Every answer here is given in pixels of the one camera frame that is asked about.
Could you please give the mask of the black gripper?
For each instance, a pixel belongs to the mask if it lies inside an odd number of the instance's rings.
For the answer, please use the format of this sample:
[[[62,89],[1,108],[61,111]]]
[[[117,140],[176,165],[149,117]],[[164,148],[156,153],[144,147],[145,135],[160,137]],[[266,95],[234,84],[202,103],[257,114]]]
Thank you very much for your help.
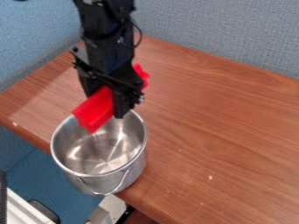
[[[88,67],[110,74],[122,65],[132,64],[134,49],[134,26],[130,14],[134,0],[72,0],[80,21],[80,38],[84,46],[73,51],[74,67]],[[98,76],[77,69],[78,82],[86,97],[102,87]],[[122,119],[140,103],[138,88],[112,90],[113,116]]]

